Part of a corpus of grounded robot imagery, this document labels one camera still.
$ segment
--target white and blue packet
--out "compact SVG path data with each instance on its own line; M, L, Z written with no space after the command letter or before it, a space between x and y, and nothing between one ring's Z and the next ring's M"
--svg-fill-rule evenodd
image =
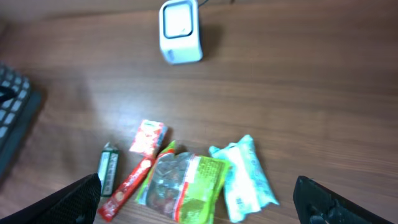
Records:
M213 158L228 160L233 165L224 185L231 222L241 222L247 214L259 212L269 203L279 205L261 169L250 135L245 135L238 143L230 143L224 149L211 146L209 153Z

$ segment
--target wooden table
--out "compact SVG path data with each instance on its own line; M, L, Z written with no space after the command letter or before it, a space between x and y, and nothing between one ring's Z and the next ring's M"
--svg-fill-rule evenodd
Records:
M298 175L398 222L397 12L388 0L205 6L205 57L180 66L160 54L157 11L12 27L0 58L46 99L1 182L0 217L96 172L108 141L123 181L145 118L197 154L255 139L280 206L245 223L298 223ZM113 223L173 221L130 200ZM215 223L228 223L223 197Z

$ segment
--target chip bag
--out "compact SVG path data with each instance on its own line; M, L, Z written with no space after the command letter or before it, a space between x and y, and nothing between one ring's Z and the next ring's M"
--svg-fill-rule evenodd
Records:
M175 141L159 154L136 202L179 223L213 223L229 162L174 149Z
M232 163L224 186L224 196L231 222L243 221L248 213L261 211L269 203L278 205L256 156L254 141L245 135L225 149L209 148L212 157Z

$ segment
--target white device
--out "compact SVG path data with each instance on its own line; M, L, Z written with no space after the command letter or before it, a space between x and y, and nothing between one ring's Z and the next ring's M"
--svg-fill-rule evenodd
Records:
M163 4L159 11L159 44L170 64L202 58L196 0L170 0Z

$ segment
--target snack wrapper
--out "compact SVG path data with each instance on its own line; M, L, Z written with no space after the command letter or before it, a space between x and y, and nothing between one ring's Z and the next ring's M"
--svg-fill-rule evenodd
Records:
M174 149L175 141L159 154L136 202L179 223L213 223L229 162Z
M130 148L137 157L142 158L126 180L98 209L98 213L110 222L128 198L144 180L155 162L155 155L162 144L167 127L163 123L143 120Z
M209 153L233 165L224 186L231 222L243 221L248 213L258 212L269 203L279 204L261 169L250 135L245 135L238 143L230 143L224 149L211 146Z

